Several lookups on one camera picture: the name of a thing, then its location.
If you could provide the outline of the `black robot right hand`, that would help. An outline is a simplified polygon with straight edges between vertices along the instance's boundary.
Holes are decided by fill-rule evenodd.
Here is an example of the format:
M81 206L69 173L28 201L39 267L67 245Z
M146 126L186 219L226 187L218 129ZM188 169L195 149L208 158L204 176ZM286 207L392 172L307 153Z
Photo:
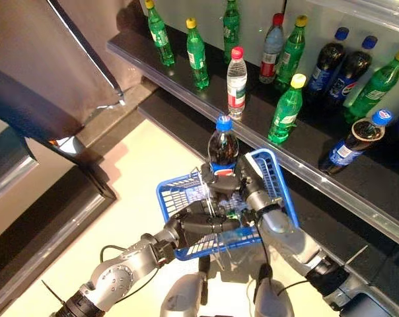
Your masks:
M254 193L264 193L265 185L262 171L250 153L238 158L232 174L216 174L209 162L201 165L202 180L213 195L223 194L230 198L238 192L243 200Z

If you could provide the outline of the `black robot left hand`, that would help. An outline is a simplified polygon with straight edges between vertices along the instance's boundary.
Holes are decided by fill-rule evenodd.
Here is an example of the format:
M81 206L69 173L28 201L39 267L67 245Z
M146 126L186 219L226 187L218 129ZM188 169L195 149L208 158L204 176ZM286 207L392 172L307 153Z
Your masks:
M240 228L237 218L229 218L227 210L212 203L211 211L205 200L194 201L185 206L166 222L164 228L176 236L177 249L193 246L208 234L219 234Z

